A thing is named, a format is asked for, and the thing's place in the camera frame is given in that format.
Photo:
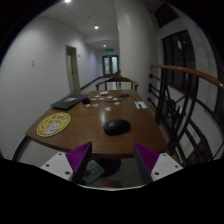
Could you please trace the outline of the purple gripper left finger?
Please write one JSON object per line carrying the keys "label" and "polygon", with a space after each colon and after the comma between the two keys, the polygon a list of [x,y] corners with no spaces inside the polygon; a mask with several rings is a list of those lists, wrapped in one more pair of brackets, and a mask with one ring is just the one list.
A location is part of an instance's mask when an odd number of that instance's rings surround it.
{"label": "purple gripper left finger", "polygon": [[66,154],[66,158],[73,171],[73,183],[80,183],[85,172],[89,157],[92,154],[92,143],[87,142]]}

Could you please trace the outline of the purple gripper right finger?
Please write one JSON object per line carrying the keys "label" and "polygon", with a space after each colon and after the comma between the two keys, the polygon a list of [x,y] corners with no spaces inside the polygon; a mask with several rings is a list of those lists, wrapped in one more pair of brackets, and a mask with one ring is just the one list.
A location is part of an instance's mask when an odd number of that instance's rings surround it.
{"label": "purple gripper right finger", "polygon": [[159,158],[159,154],[140,143],[135,143],[133,145],[133,155],[143,182],[145,184],[152,183],[151,173]]}

